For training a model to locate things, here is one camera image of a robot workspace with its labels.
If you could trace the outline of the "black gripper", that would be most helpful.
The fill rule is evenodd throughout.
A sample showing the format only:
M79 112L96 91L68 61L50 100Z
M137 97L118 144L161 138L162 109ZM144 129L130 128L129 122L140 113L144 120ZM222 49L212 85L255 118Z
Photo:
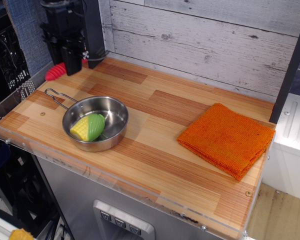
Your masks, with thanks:
M81 0L42 0L47 22L40 24L53 64L64 62L66 74L82 70L85 51L84 7Z

